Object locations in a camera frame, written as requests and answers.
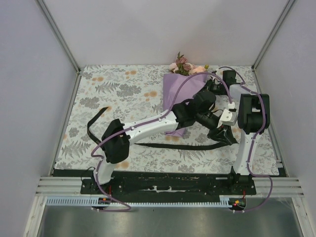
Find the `cream rose fake flower stem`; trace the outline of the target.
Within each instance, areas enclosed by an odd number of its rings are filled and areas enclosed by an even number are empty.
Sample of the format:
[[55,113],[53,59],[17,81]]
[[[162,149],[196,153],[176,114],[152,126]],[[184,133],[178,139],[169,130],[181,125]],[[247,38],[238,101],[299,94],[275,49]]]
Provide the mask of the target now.
[[193,69],[191,70],[191,75],[206,72],[208,68],[209,68],[208,65],[194,66]]

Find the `dark pink fake flower stem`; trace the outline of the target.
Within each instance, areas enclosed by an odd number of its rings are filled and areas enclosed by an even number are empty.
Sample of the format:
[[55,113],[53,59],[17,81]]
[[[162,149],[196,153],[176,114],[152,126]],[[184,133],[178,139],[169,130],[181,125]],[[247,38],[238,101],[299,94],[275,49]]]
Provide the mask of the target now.
[[176,59],[176,68],[174,69],[174,73],[181,74],[183,76],[189,76],[190,72],[194,68],[193,64],[188,62],[188,59],[181,55],[181,52],[178,52]]

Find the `black ribbon with gold text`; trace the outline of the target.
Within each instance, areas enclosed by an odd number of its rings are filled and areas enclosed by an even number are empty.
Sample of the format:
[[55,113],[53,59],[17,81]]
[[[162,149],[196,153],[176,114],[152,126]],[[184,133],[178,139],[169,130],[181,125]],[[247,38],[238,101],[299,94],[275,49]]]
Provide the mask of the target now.
[[[97,113],[87,124],[87,135],[94,141],[97,145],[102,143],[91,131],[90,127],[98,120],[98,118],[107,110],[107,108],[102,108],[99,113]],[[110,139],[106,143],[100,146],[102,151],[110,155],[116,151],[129,151],[131,143],[127,140],[127,134],[123,132],[116,137]],[[139,143],[139,146],[150,147],[150,148],[162,148],[162,149],[178,149],[178,150],[188,150],[188,151],[209,151],[220,147],[227,146],[223,143],[217,142],[213,145],[203,145],[203,146],[193,146],[193,145],[172,145],[172,144],[159,144],[159,143]]]

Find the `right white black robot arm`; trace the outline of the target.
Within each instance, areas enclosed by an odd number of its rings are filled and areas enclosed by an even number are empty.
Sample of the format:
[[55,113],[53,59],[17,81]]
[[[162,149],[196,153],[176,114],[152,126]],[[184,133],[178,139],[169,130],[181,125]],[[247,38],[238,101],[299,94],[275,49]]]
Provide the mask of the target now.
[[208,138],[217,141],[219,145],[232,145],[237,141],[233,136],[232,126],[237,124],[241,129],[239,149],[234,165],[228,174],[227,191],[238,194],[243,188],[250,189],[252,178],[252,162],[255,149],[262,133],[270,125],[270,98],[245,86],[244,82],[237,83],[237,72],[226,70],[220,83],[210,79],[206,89],[215,95],[226,95],[239,101],[239,109],[229,103],[217,118],[213,112],[207,116],[210,130]]

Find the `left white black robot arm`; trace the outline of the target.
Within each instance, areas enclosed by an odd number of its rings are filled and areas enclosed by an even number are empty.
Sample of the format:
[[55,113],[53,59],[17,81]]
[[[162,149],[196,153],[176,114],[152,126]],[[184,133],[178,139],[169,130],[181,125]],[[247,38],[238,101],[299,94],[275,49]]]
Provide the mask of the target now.
[[145,143],[145,147],[204,151],[230,146],[237,143],[230,125],[223,122],[225,115],[235,117],[235,112],[224,110],[218,117],[212,109],[215,106],[214,93],[201,90],[193,98],[174,104],[162,114],[138,122],[122,123],[119,119],[113,120],[101,139],[98,139],[90,130],[88,136],[104,152],[105,156],[93,172],[94,180],[91,187],[98,194],[105,193],[117,163],[126,160],[129,156],[131,145],[141,145],[140,140],[158,133],[171,133],[176,130],[192,126],[198,122],[208,128],[207,137],[216,144],[207,146],[171,145],[158,143]]

